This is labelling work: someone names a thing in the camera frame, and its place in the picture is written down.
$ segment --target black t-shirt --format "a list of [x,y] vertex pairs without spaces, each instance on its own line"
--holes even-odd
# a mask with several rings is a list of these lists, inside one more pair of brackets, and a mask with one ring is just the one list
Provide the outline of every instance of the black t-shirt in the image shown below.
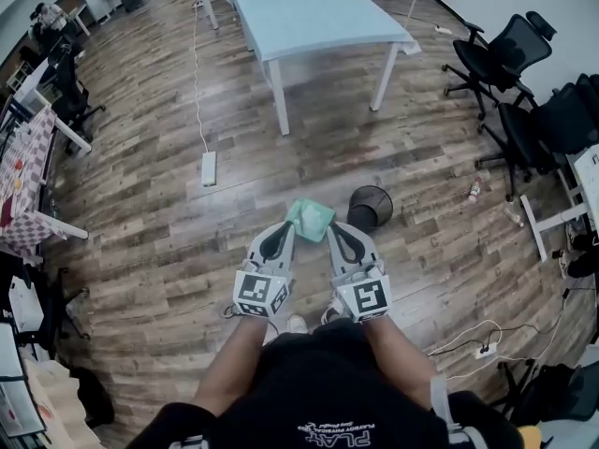
[[[312,344],[263,358],[254,387],[220,417],[169,404],[128,447],[167,449],[188,438],[183,447],[200,447],[202,439],[212,449],[448,447],[445,421],[395,389],[367,355],[348,358],[348,350]],[[490,449],[520,448],[515,429],[474,398],[458,411],[465,424],[490,427],[497,442]]]

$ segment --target white cable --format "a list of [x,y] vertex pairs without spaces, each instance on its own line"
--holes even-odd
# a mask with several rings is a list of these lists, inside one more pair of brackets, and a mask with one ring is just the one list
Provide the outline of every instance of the white cable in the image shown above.
[[202,133],[202,121],[199,119],[199,94],[197,93],[197,52],[196,52],[196,28],[197,28],[197,6],[194,6],[194,11],[196,12],[196,20],[194,21],[194,55],[196,56],[196,82],[194,83],[194,88],[196,90],[196,107],[197,107],[197,122],[199,123],[199,135],[202,137],[202,141],[204,142],[204,146],[206,147],[206,152],[208,152],[208,144],[206,143],[206,138],[204,138],[204,134]]
[[473,329],[476,329],[477,327],[480,327],[480,326],[484,325],[485,323],[493,323],[494,325],[497,326],[497,328],[499,329],[499,339],[497,340],[497,344],[499,344],[502,341],[502,335],[504,334],[502,328],[497,323],[495,323],[493,320],[486,319],[485,321],[482,321],[482,322],[478,323],[476,326],[473,326],[470,329],[466,329],[464,332],[460,333],[458,335],[458,337],[455,338],[453,341],[448,342],[445,346],[441,346],[440,348],[435,349],[434,351],[432,351],[432,353],[429,353],[429,355],[434,355],[437,351],[441,351],[442,349],[445,349],[447,346],[451,346],[451,344],[453,344],[454,342],[456,342],[464,334],[466,334],[467,332],[472,331]]
[[562,321],[563,313],[565,312],[565,307],[566,307],[566,303],[567,303],[568,297],[566,297],[565,301],[563,302],[563,309],[560,312],[560,316],[558,318],[558,322],[556,323],[555,329],[553,330],[553,334],[551,335],[551,340],[549,341],[549,344],[546,346],[546,348],[543,350],[543,353],[541,353],[537,357],[507,357],[505,355],[497,355],[497,356],[493,357],[490,362],[488,362],[487,364],[481,366],[480,368],[477,368],[477,369],[473,370],[472,372],[469,372],[468,374],[460,374],[458,376],[451,376],[450,378],[447,378],[447,380],[451,381],[452,379],[468,378],[468,377],[472,376],[473,374],[476,374],[480,370],[482,370],[482,369],[490,366],[495,361],[497,361],[497,359],[505,359],[507,361],[526,361],[528,359],[534,359],[535,361],[538,361],[539,359],[541,359],[545,355],[545,353],[548,351],[549,347],[553,343],[553,340],[555,339],[555,335],[558,333],[558,328],[560,327],[560,322]]

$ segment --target checkered tablecloth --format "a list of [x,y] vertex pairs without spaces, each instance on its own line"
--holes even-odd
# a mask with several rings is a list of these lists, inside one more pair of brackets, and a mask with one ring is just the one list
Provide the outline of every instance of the checkered tablecloth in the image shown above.
[[[19,254],[34,254],[35,247],[52,235],[66,238],[59,228],[35,215],[55,120],[50,107],[41,110],[21,128],[0,163],[0,207],[12,196],[12,221],[0,228],[0,241]],[[22,170],[15,169],[19,159]],[[17,179],[22,182],[21,190],[15,189]]]

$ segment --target plastic bottle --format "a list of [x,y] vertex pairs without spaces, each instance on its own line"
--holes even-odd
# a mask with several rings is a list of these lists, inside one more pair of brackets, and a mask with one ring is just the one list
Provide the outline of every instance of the plastic bottle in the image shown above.
[[512,222],[514,222],[515,225],[518,225],[519,227],[523,227],[524,226],[524,222],[522,221],[522,217],[519,215],[519,213],[514,208],[514,202],[513,201],[510,201],[509,203],[507,201],[505,202],[504,213],[507,215],[507,217],[510,220],[512,220]]
[[476,203],[478,201],[478,197],[480,196],[480,186],[483,182],[483,179],[477,177],[475,182],[472,183],[472,187],[470,188],[470,194],[468,195],[468,199],[471,203]]

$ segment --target mesh trash can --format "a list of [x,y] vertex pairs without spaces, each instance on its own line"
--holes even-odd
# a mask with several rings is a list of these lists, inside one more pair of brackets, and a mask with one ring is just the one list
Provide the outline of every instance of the mesh trash can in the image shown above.
[[391,197],[378,186],[362,186],[349,198],[347,223],[364,233],[384,225],[392,215]]

